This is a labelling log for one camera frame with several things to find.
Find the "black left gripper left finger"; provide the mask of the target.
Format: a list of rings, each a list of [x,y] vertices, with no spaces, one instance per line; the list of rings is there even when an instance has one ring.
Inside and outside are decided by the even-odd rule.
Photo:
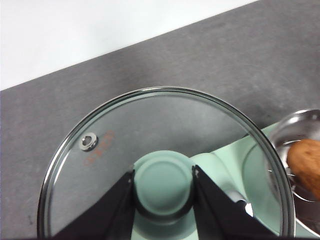
[[[93,206],[55,238],[130,238],[135,218],[134,174],[126,172]]]

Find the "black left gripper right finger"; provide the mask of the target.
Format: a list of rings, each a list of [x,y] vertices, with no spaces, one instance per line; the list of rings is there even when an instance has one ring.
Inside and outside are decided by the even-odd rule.
[[[198,166],[192,167],[193,210],[199,238],[274,238]]]

